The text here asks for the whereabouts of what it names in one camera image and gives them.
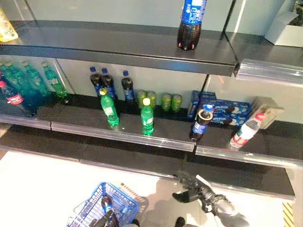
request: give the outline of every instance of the metal shelf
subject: metal shelf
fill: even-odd
[[[221,32],[201,32],[195,51],[177,48],[177,28],[76,21],[25,21],[2,54],[98,61],[231,76],[238,63]]]

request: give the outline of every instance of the bottle cap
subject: bottle cap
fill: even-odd
[[[148,106],[151,104],[151,100],[149,98],[144,98],[143,99],[143,105]]]
[[[205,110],[212,111],[213,110],[213,105],[207,104],[206,107],[205,107]]]
[[[127,71],[127,70],[124,70],[124,71],[123,71],[123,76],[125,76],[125,77],[128,76],[128,71]]]
[[[106,88],[102,88],[102,89],[100,90],[100,95],[104,96],[104,95],[106,95],[106,93],[107,93]]]
[[[47,64],[47,62],[44,61],[44,62],[41,63],[41,66],[46,67],[46,66],[48,66],[48,64]]]
[[[23,65],[23,66],[27,66],[27,65],[28,65],[28,61],[22,62],[22,65]]]
[[[11,66],[11,61],[8,61],[4,64],[5,66]]]
[[[90,69],[89,69],[91,72],[95,72],[96,71],[96,68],[95,67],[90,67]]]
[[[263,113],[258,113],[258,114],[256,114],[255,118],[256,118],[258,121],[263,121],[263,120],[266,118],[266,116],[265,116],[265,114],[263,114]]]
[[[103,69],[102,69],[102,73],[103,73],[103,74],[107,74],[107,68],[103,68]]]
[[[5,87],[5,82],[3,80],[0,80],[0,87]]]

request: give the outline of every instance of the green can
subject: green can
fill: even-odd
[[[171,103],[171,95],[169,93],[164,93],[162,95],[161,106],[164,111],[168,111],[170,109]]]
[[[151,104],[150,104],[150,107],[151,108],[156,108],[156,105],[157,105],[157,95],[155,92],[153,91],[150,91],[147,93],[147,97],[151,100]]]
[[[137,91],[137,104],[140,109],[143,108],[143,99],[146,98],[146,93],[143,90]]]
[[[182,96],[181,95],[174,95],[172,97],[171,102],[171,109],[173,112],[177,113],[180,111],[182,105]]]

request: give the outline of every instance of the water bottle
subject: water bottle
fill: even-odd
[[[258,113],[253,119],[245,122],[240,130],[231,138],[231,148],[238,149],[246,144],[260,129],[262,121],[265,119],[263,113]]]
[[[189,138],[191,140],[198,141],[204,135],[209,122],[213,118],[213,106],[206,105],[206,107],[200,110],[197,114],[197,119],[195,123],[191,126],[191,130],[189,133]]]
[[[184,51],[194,50],[199,42],[207,0],[185,0],[177,44]]]

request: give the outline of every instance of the robotic hand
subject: robotic hand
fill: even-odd
[[[205,213],[212,212],[218,216],[226,227],[249,227],[245,216],[238,213],[230,201],[224,195],[217,195],[213,192],[207,182],[203,182],[187,172],[178,171],[180,183],[188,190],[182,193],[173,193],[173,197],[183,203],[200,200],[202,210]]]

